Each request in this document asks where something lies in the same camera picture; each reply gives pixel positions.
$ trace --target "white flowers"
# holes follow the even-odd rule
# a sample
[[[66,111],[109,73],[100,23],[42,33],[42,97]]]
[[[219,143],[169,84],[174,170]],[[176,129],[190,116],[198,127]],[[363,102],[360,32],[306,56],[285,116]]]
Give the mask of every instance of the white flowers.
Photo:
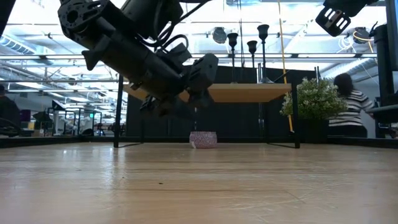
[[[346,109],[344,99],[338,97],[337,86],[329,80],[307,80],[297,85],[298,115],[301,119],[328,119]],[[281,114],[293,114],[293,101],[290,93],[284,97]]]

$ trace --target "shelf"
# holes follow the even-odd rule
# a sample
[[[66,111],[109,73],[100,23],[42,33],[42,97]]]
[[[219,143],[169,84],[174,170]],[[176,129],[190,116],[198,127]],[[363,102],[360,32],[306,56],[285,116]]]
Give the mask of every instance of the shelf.
[[[291,84],[213,84],[209,87],[210,95],[217,103],[264,103],[276,99],[292,89]],[[140,100],[145,99],[144,90],[132,90],[129,85],[124,91]],[[189,94],[180,94],[183,101],[188,101]]]

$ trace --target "striped shirt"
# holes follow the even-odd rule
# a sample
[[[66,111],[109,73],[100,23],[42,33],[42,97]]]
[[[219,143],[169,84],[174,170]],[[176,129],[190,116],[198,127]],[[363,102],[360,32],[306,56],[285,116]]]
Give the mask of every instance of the striped shirt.
[[[347,103],[347,110],[329,120],[329,126],[362,126],[361,110],[373,108],[374,103],[364,93],[353,90],[350,96],[341,96]]]

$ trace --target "spotlight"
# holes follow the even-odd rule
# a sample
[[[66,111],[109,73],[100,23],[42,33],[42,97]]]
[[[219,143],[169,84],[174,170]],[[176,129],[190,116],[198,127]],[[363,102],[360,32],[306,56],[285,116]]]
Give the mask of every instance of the spotlight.
[[[213,31],[213,40],[217,44],[225,44],[226,42],[226,33],[223,27],[216,27]]]
[[[366,44],[370,40],[369,32],[365,27],[356,27],[353,32],[353,40],[357,44]]]

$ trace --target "person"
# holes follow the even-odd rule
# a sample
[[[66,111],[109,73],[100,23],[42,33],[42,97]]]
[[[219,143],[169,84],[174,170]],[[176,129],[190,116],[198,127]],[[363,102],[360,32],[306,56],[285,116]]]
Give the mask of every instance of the person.
[[[329,120],[329,135],[366,138],[368,130],[363,126],[361,111],[373,108],[373,101],[354,88],[351,76],[347,73],[338,75],[334,84],[338,88],[339,97],[345,100],[347,109]]]
[[[6,96],[6,89],[3,85],[0,85],[0,118],[11,121],[17,126],[21,125],[19,108],[14,101]]]

